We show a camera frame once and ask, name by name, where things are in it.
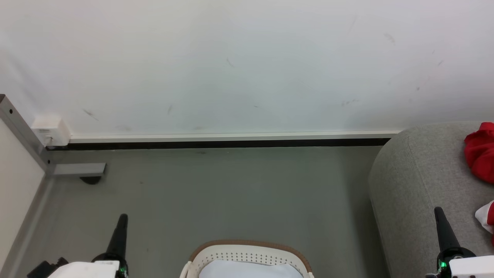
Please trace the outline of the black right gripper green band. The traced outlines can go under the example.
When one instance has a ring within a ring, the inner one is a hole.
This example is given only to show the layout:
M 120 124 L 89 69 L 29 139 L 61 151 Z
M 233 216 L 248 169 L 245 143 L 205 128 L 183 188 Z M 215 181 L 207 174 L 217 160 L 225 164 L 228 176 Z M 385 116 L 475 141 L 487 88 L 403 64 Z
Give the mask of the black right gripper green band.
M 438 270 L 436 278 L 453 278 L 450 261 L 453 259 L 473 258 L 476 255 L 472 251 L 460 247 L 456 235 L 441 207 L 434 208 L 434 215 L 440 249 L 437 257 Z

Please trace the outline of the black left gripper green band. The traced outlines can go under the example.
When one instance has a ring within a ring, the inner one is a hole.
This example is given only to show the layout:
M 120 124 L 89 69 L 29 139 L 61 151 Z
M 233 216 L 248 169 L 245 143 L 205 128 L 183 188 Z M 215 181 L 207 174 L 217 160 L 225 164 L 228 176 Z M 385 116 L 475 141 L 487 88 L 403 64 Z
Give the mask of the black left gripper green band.
M 125 260 L 128 220 L 127 214 L 121 214 L 119 216 L 106 252 L 97 255 L 97 257 L 92 260 L 92 263 L 109 264 L 116 268 L 115 272 L 106 275 L 105 278 L 129 277 L 129 268 L 127 261 Z

